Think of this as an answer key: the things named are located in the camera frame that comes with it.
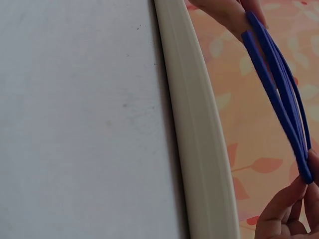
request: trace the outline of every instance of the hand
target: hand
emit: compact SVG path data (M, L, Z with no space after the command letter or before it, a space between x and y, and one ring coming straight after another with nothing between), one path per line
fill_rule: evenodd
M319 238L319 157L312 150L309 152L309 165L315 183L307 186L298 177L290 186L277 193L258 219L255 239ZM299 222L302 200L311 229L309 234Z
M259 0L189 0L199 9L213 17L242 41L241 34L251 29L245 12L252 11L266 26Z

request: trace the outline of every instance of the blue rubber band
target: blue rubber band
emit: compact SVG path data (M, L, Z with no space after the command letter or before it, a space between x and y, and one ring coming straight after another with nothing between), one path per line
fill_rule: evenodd
M265 27L252 12L246 15L265 54L272 76L259 52L252 32L246 31L242 34L244 45L291 144L299 174L307 184L310 184L314 181L307 164L311 138L298 88L288 64Z

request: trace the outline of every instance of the white surface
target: white surface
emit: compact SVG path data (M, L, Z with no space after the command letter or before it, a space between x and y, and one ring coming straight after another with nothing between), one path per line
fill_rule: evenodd
M152 0L0 1L0 238L186 238Z
M236 200L218 109L183 0L156 0L194 239L239 239Z

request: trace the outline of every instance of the orange leaf print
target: orange leaf print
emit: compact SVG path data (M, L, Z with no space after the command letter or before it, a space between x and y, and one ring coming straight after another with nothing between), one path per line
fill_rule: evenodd
M295 80L296 85L299 85L299 81L296 77L294 77L294 80Z
M229 158L229 164L232 168L235 164L236 160L236 152L237 152L237 143L231 144L227 146L227 152L228 152L228 158Z
M251 165L251 168L259 173L271 173L280 168L282 164L282 159L259 158Z
M289 169L289 181L292 183L299 175L298 166L293 162Z
M244 188L244 185L236 177L233 177L233 184L235 189L235 196L237 200L249 199L249 196Z
M259 216L255 216L253 218L247 219L246 222L247 222L248 225L253 226L253 225L257 224L258 219L259 219Z
M319 144L314 140L314 138L311 138L311 144L312 144L312 149L316 153L319 153Z

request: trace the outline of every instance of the curved edge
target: curved edge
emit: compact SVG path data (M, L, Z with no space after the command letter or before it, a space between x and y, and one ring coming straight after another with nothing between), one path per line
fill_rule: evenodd
M239 239L227 149L210 78L183 0L155 0L192 238Z

